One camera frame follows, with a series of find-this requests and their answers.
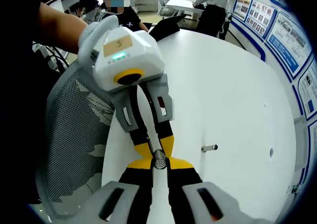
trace display board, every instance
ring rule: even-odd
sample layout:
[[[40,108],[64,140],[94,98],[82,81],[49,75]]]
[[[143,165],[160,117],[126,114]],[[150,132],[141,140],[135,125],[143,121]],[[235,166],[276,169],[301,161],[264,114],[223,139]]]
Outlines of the display board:
[[[267,41],[280,55],[292,77],[295,78],[312,52],[304,31],[290,18],[279,13]]]
[[[273,20],[273,13],[274,8],[260,1],[252,0],[251,10],[247,15],[246,23],[253,31],[263,37],[268,30],[269,23]]]
[[[317,112],[317,63],[315,60],[299,79],[298,91],[308,120]]]
[[[317,121],[309,126],[310,145],[314,146],[315,153],[317,153]]]
[[[252,0],[237,0],[233,14],[244,21],[247,17],[251,1]]]

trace black pants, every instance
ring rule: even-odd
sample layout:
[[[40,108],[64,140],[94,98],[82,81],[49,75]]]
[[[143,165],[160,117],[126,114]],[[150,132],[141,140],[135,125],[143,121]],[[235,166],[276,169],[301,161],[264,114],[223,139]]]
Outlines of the black pants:
[[[226,35],[227,35],[227,32],[229,30],[229,26],[230,26],[230,22],[226,21],[224,24],[223,24],[223,33],[219,33],[219,38],[224,40],[226,39]]]
[[[216,37],[225,21],[224,8],[216,5],[208,5],[199,19],[197,32]]]

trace gray gripper bracket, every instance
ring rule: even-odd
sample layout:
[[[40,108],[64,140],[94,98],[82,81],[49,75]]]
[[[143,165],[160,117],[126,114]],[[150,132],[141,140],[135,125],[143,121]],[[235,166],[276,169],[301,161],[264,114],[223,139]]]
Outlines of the gray gripper bracket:
[[[144,86],[150,93],[157,114],[158,123],[172,120],[173,105],[172,98],[168,94],[167,74],[163,74],[158,79],[145,82]],[[162,114],[159,98],[161,98],[161,102],[163,101],[164,103],[166,115]]]
[[[144,80],[140,81],[139,85],[141,87],[145,87],[151,99],[153,101],[155,111],[157,114],[158,122],[172,120],[173,117],[173,109],[172,109],[172,98],[168,95],[168,84],[167,84],[167,75],[162,74],[159,78],[153,78],[152,80]],[[130,89],[132,88],[126,87],[125,89],[121,89],[119,91],[114,91],[109,94],[111,97],[111,102],[115,107],[115,115],[123,128],[124,131],[130,132],[138,129],[138,124],[134,118],[132,107],[130,103]],[[161,106],[159,104],[159,98],[161,102],[163,101],[165,106],[166,114],[163,115],[161,112]]]
[[[126,224],[138,185],[111,181],[87,199],[65,224]]]
[[[241,212],[238,201],[211,182],[185,185],[183,190],[195,224],[271,224]],[[213,221],[211,216],[218,216],[219,220]]]

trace laptop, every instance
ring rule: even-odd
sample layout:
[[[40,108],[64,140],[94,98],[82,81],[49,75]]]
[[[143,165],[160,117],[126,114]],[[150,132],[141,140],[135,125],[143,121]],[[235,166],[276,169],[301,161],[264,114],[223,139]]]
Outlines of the laptop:
[[[170,17],[163,19],[149,32],[149,34],[158,42],[179,31],[177,23],[185,18],[186,15]]]

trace metal pin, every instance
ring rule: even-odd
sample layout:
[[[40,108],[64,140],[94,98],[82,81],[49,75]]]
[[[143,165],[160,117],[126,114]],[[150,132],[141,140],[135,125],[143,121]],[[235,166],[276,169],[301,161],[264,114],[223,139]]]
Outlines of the metal pin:
[[[213,146],[202,146],[202,152],[206,151],[215,151],[218,149],[218,145],[213,145]]]

